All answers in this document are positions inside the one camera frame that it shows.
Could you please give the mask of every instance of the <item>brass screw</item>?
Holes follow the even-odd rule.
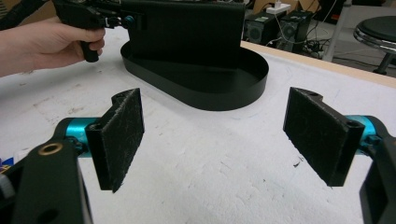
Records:
[[[38,154],[41,155],[41,156],[49,156],[49,155],[52,155],[54,153],[57,153],[63,147],[64,147],[64,145],[62,145],[60,143],[51,143],[51,144],[45,145],[42,148],[40,148],[38,150]]]

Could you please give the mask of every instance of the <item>human hand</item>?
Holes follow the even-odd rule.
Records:
[[[105,45],[104,35],[103,28],[79,29],[62,24],[58,18],[1,31],[0,63],[6,69],[3,66],[0,76],[81,62],[84,56],[80,40],[91,42],[90,49],[100,55]]]

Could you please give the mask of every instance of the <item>black handheld tool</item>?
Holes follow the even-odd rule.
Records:
[[[127,26],[132,17],[120,18],[120,2],[88,0],[53,0],[56,14],[62,23],[81,29],[111,28]],[[90,50],[90,43],[81,41],[84,58],[89,63],[99,60],[97,51]]]

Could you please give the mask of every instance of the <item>metal leg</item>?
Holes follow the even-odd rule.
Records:
[[[387,53],[384,59],[382,60],[381,64],[373,72],[381,75],[386,75],[387,72],[385,70],[387,69],[389,63],[392,61],[392,58],[393,58],[393,54]]]
[[[332,33],[332,39],[330,41],[330,45],[329,47],[327,47],[326,52],[323,55],[322,58],[323,61],[326,62],[332,61],[332,56],[334,55],[335,42],[337,41],[338,36],[341,33],[341,29],[343,28],[344,22],[347,19],[351,6],[352,6],[352,0],[346,0],[343,5],[343,9],[341,10],[340,19],[338,20],[337,25],[335,25],[334,33]]]

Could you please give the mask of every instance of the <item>floor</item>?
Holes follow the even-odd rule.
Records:
[[[314,28],[316,23],[317,21],[311,21],[311,28]],[[323,40],[331,38],[334,28],[334,24],[319,22],[316,31],[311,34],[308,39],[317,38],[318,40]],[[362,43],[358,42],[353,37],[353,31],[353,28],[347,27],[341,30],[338,40],[335,42],[336,44],[334,48],[332,63],[337,63],[348,67],[373,72],[373,70],[380,65],[382,59],[385,56],[385,53],[380,50],[367,47]],[[325,45],[326,46],[324,47],[324,49],[326,50],[329,42],[327,42]],[[386,76],[396,77],[395,65],[389,65]]]

